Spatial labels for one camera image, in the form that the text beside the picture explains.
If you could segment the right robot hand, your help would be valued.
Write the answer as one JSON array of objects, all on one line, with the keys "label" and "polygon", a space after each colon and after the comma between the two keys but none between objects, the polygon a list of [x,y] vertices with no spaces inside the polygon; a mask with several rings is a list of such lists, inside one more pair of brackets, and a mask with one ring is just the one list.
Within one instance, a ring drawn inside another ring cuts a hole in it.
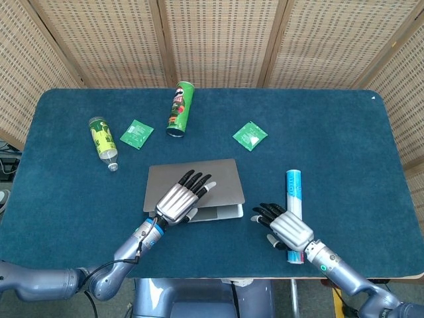
[{"label": "right robot hand", "polygon": [[267,235],[274,248],[304,252],[313,241],[313,230],[299,217],[276,203],[261,203],[252,209],[256,214],[251,221],[271,231]]}]

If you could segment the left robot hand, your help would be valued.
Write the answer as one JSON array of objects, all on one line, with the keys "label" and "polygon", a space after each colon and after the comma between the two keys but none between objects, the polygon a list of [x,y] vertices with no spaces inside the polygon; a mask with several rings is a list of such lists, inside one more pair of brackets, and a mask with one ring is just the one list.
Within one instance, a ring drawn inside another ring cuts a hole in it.
[{"label": "left robot hand", "polygon": [[169,226],[192,220],[197,213],[197,202],[217,185],[210,178],[211,174],[186,172],[156,204],[154,218]]}]

